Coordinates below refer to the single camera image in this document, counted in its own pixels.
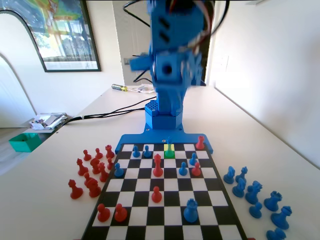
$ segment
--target red chess piece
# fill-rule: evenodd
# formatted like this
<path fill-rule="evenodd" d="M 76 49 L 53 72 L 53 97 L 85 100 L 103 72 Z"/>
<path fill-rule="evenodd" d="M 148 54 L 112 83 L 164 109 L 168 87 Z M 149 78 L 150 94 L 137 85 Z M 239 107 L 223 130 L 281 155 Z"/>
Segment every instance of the red chess piece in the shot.
<path fill-rule="evenodd" d="M 199 136 L 199 137 L 198 137 L 198 142 L 197 142 L 197 144 L 195 145 L 196 149 L 198 149 L 198 150 L 203 150 L 203 149 L 205 148 L 204 140 L 205 140 L 205 137 L 204 137 L 204 136 Z"/>
<path fill-rule="evenodd" d="M 101 193 L 101 188 L 98 186 L 98 181 L 94 178 L 88 181 L 86 187 L 89 189 L 89 196 L 92 198 L 99 196 Z"/>
<path fill-rule="evenodd" d="M 105 164 L 103 162 L 100 162 L 98 167 L 99 167 L 99 171 L 101 172 L 101 176 L 100 176 L 99 179 L 100 179 L 101 182 L 104 183 L 105 181 L 107 181 L 107 179 L 109 177 L 109 173 L 106 172 L 106 170 L 105 170 L 106 167 L 105 167 Z"/>
<path fill-rule="evenodd" d="M 99 174 L 100 173 L 100 170 L 99 170 L 99 167 L 98 167 L 99 163 L 100 163 L 100 161 L 97 158 L 94 158 L 94 159 L 91 160 L 90 165 L 93 168 L 92 169 L 93 174 Z"/>
<path fill-rule="evenodd" d="M 105 222 L 109 219 L 110 217 L 110 210 L 109 208 L 106 208 L 103 203 L 100 203 L 97 207 L 98 209 L 98 220 L 100 222 Z"/>
<path fill-rule="evenodd" d="M 194 176 L 199 176 L 201 174 L 201 170 L 200 170 L 200 163 L 199 162 L 196 162 L 195 165 L 194 165 L 194 168 L 192 168 L 192 174 Z"/>
<path fill-rule="evenodd" d="M 79 165 L 79 171 L 78 171 L 78 174 L 80 176 L 83 176 L 85 173 L 87 173 L 89 170 L 87 167 L 83 166 L 82 165 L 82 160 L 80 158 L 78 158 L 78 160 L 76 161 L 76 164 Z"/>
<path fill-rule="evenodd" d="M 102 159 L 102 157 L 103 157 L 104 155 L 100 152 L 99 148 L 96 148 L 96 149 L 95 149 L 95 152 L 96 152 L 95 158 L 96 158 L 96 159 Z"/>
<path fill-rule="evenodd" d="M 164 173 L 164 170 L 160 166 L 161 156 L 159 154 L 154 156 L 154 163 L 155 163 L 155 168 L 153 169 L 153 175 L 155 177 L 161 177 L 162 174 Z"/>
<path fill-rule="evenodd" d="M 127 209 L 125 209 L 124 207 L 122 207 L 122 205 L 120 203 L 118 203 L 115 206 L 114 219 L 117 222 L 121 223 L 127 218 L 127 215 L 128 215 Z"/>
<path fill-rule="evenodd" d="M 81 187 L 76 187 L 75 180 L 72 180 L 72 179 L 69 180 L 69 187 L 72 188 L 72 193 L 70 194 L 70 197 L 72 199 L 78 199 L 84 193 Z"/>
<path fill-rule="evenodd" d="M 84 153 L 84 158 L 83 158 L 83 160 L 89 161 L 89 160 L 91 159 L 91 155 L 88 154 L 88 151 L 87 151 L 87 150 L 83 150 L 83 153 Z"/>
<path fill-rule="evenodd" d="M 111 149 L 112 149 L 112 146 L 111 146 L 111 145 L 107 145 L 107 146 L 105 147 L 105 150 L 106 150 L 106 158 L 107 158 L 107 159 L 108 159 L 108 158 L 113 159 L 114 156 L 115 156 L 115 153 L 114 153 L 113 151 L 111 151 Z"/>
<path fill-rule="evenodd" d="M 159 203 L 162 199 L 162 194 L 161 192 L 159 192 L 159 187 L 158 186 L 155 186 L 153 188 L 153 193 L 152 193 L 152 201 L 154 201 L 155 203 Z"/>

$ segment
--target white wall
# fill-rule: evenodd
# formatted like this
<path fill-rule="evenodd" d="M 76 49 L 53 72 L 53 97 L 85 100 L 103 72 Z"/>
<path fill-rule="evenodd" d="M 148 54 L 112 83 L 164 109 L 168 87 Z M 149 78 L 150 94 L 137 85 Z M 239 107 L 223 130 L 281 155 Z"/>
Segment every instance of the white wall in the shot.
<path fill-rule="evenodd" d="M 111 84 L 124 84 L 112 1 L 87 1 L 87 7 L 102 72 L 44 72 L 21 22 L 0 14 L 0 53 L 13 66 L 37 113 L 74 116 Z"/>
<path fill-rule="evenodd" d="M 320 1 L 232 1 L 213 58 L 211 84 L 320 166 Z"/>

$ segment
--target red pawn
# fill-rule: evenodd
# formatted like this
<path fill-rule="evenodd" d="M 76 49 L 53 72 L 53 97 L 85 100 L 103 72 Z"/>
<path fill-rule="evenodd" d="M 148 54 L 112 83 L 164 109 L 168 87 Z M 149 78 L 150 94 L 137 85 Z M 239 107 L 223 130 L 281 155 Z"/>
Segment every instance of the red pawn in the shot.
<path fill-rule="evenodd" d="M 78 171 L 78 174 L 80 176 L 83 176 L 85 173 L 87 173 L 89 170 L 87 167 L 83 166 L 82 165 L 82 160 L 80 158 L 78 158 L 78 160 L 76 161 L 76 164 L 79 165 L 79 171 Z"/>
<path fill-rule="evenodd" d="M 159 154 L 154 156 L 154 163 L 155 163 L 155 168 L 153 169 L 153 175 L 155 177 L 161 177 L 162 174 L 164 173 L 164 170 L 160 166 L 161 156 Z"/>
<path fill-rule="evenodd" d="M 94 158 L 91 160 L 90 165 L 92 166 L 92 172 L 93 174 L 99 174 L 100 170 L 98 168 L 98 164 L 100 163 L 100 161 L 97 158 Z"/>
<path fill-rule="evenodd" d="M 127 209 L 125 209 L 124 207 L 122 207 L 122 205 L 120 203 L 118 203 L 115 206 L 114 219 L 117 222 L 121 223 L 127 218 L 127 215 L 128 215 Z"/>
<path fill-rule="evenodd" d="M 100 176 L 99 179 L 100 179 L 101 182 L 104 183 L 105 181 L 107 181 L 107 179 L 109 177 L 109 173 L 106 172 L 106 170 L 105 170 L 106 167 L 105 167 L 105 164 L 103 162 L 100 162 L 98 167 L 99 167 L 99 171 L 101 172 L 101 176 Z"/>
<path fill-rule="evenodd" d="M 115 153 L 114 153 L 113 151 L 111 151 L 111 149 L 112 149 L 112 146 L 111 146 L 111 145 L 107 145 L 107 146 L 105 147 L 105 150 L 106 150 L 106 158 L 107 158 L 107 159 L 108 159 L 108 158 L 113 159 L 114 156 L 115 156 Z"/>
<path fill-rule="evenodd" d="M 161 192 L 159 192 L 159 187 L 158 186 L 155 186 L 153 188 L 153 193 L 152 193 L 152 201 L 154 201 L 155 203 L 159 203 L 162 199 L 162 194 Z"/>
<path fill-rule="evenodd" d="M 110 217 L 110 210 L 109 208 L 106 208 L 105 205 L 103 203 L 100 203 L 97 207 L 98 209 L 98 220 L 100 222 L 105 222 L 109 219 Z"/>
<path fill-rule="evenodd" d="M 72 199 L 78 199 L 84 193 L 81 187 L 76 187 L 75 180 L 72 180 L 72 179 L 69 180 L 69 187 L 72 188 L 72 193 L 70 194 L 70 197 Z"/>
<path fill-rule="evenodd" d="M 196 162 L 195 165 L 194 165 L 194 168 L 192 168 L 192 174 L 194 176 L 199 176 L 201 174 L 201 170 L 200 170 L 200 163 L 199 162 Z"/>
<path fill-rule="evenodd" d="M 204 137 L 204 136 L 199 136 L 199 137 L 198 137 L 198 142 L 197 142 L 197 144 L 195 145 L 196 149 L 198 149 L 198 150 L 203 150 L 203 149 L 205 148 L 204 140 L 205 140 L 205 137 Z"/>
<path fill-rule="evenodd" d="M 83 153 L 84 153 L 84 158 L 83 158 L 83 160 L 89 161 L 89 160 L 91 159 L 91 155 L 88 154 L 88 151 L 87 151 L 87 150 L 83 150 Z"/>

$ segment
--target white square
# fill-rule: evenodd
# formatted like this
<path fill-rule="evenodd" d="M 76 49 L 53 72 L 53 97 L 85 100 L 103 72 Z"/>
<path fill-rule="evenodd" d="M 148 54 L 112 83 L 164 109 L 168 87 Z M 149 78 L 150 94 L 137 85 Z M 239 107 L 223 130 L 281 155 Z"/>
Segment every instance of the white square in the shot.
<path fill-rule="evenodd" d="M 147 206 L 137 206 L 131 208 L 129 226 L 145 226 L 147 225 Z"/>
<path fill-rule="evenodd" d="M 94 219 L 94 221 L 93 221 L 93 223 L 92 223 L 92 226 L 93 226 L 93 227 L 110 226 L 111 220 L 112 220 L 112 218 L 113 218 L 113 216 L 114 216 L 114 213 L 115 213 L 115 209 L 116 209 L 116 208 L 115 208 L 115 207 L 108 207 L 108 209 L 110 210 L 110 217 L 109 217 L 109 219 L 108 219 L 107 221 L 104 221 L 104 222 L 101 222 L 101 221 L 98 220 L 98 214 L 99 214 L 99 212 L 98 212 L 98 211 L 96 212 L 95 219 Z"/>
<path fill-rule="evenodd" d="M 164 179 L 164 190 L 165 191 L 179 191 L 178 179 L 165 178 Z"/>
<path fill-rule="evenodd" d="M 176 166 L 176 160 L 175 159 L 164 159 L 164 168 L 173 168 L 175 169 L 177 166 Z"/>
<path fill-rule="evenodd" d="M 198 159 L 208 159 L 208 153 L 207 151 L 195 151 L 196 156 L 198 157 Z"/>
<path fill-rule="evenodd" d="M 222 191 L 208 191 L 212 206 L 228 206 L 225 195 Z"/>
<path fill-rule="evenodd" d="M 165 226 L 180 226 L 181 209 L 179 206 L 165 206 L 164 207 L 164 225 Z"/>
<path fill-rule="evenodd" d="M 148 206 L 149 207 L 164 207 L 165 206 L 165 200 L 164 200 L 164 192 L 160 191 L 160 193 L 162 194 L 162 198 L 160 202 L 154 202 L 152 201 L 152 194 L 154 193 L 154 191 L 150 191 L 149 192 L 149 202 L 148 202 Z"/>
<path fill-rule="evenodd" d="M 218 225 L 215 211 L 212 206 L 198 206 L 200 225 Z"/>
<path fill-rule="evenodd" d="M 203 178 L 191 178 L 193 191 L 208 191 L 206 182 Z"/>
<path fill-rule="evenodd" d="M 110 179 L 106 192 L 120 192 L 123 183 L 123 179 Z"/>
<path fill-rule="evenodd" d="M 146 226 L 145 240 L 165 239 L 165 226 Z"/>
<path fill-rule="evenodd" d="M 186 159 L 186 151 L 174 151 L 175 159 Z"/>
<path fill-rule="evenodd" d="M 111 226 L 106 240 L 124 240 L 126 239 L 127 230 L 127 226 Z"/>
<path fill-rule="evenodd" d="M 138 179 L 135 185 L 136 192 L 149 192 L 150 191 L 150 179 Z"/>
<path fill-rule="evenodd" d="M 189 199 L 195 199 L 193 191 L 179 191 L 180 206 L 187 206 Z"/>
<path fill-rule="evenodd" d="M 195 151 L 195 145 L 193 144 L 184 144 L 184 150 L 185 151 Z"/>
<path fill-rule="evenodd" d="M 199 225 L 184 225 L 183 237 L 185 240 L 202 240 L 202 231 Z"/>
<path fill-rule="evenodd" d="M 237 225 L 219 225 L 223 240 L 241 240 Z"/>
<path fill-rule="evenodd" d="M 137 179 L 139 174 L 139 168 L 127 168 L 125 172 L 125 179 Z"/>
<path fill-rule="evenodd" d="M 132 207 L 134 202 L 134 191 L 121 191 L 117 204 L 122 204 L 122 207 Z"/>
<path fill-rule="evenodd" d="M 205 179 L 216 179 L 217 175 L 212 167 L 201 167 L 203 177 Z"/>

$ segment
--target chessboard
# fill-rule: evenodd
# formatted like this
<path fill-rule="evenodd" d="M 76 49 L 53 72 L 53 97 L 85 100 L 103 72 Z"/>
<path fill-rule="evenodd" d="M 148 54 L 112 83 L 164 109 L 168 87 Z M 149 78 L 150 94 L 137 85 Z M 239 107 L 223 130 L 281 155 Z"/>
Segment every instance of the chessboard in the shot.
<path fill-rule="evenodd" d="M 151 157 L 143 151 L 149 146 Z M 134 146 L 141 153 L 133 156 Z M 207 146 L 196 150 L 196 144 L 174 143 L 173 159 L 165 159 L 166 144 L 123 144 L 114 163 L 124 170 L 115 177 L 115 167 L 101 190 L 97 204 L 82 236 L 82 240 L 246 240 L 246 234 L 237 217 L 221 177 Z M 192 154 L 200 164 L 201 174 L 192 174 L 189 164 Z M 154 156 L 161 156 L 163 174 L 153 175 Z M 182 162 L 188 173 L 179 174 Z M 155 186 L 162 194 L 160 202 L 152 201 Z M 197 202 L 198 219 L 189 223 L 184 218 L 187 201 Z M 110 210 L 105 222 L 98 220 L 99 204 Z M 127 210 L 127 218 L 117 222 L 114 218 L 117 204 Z"/>

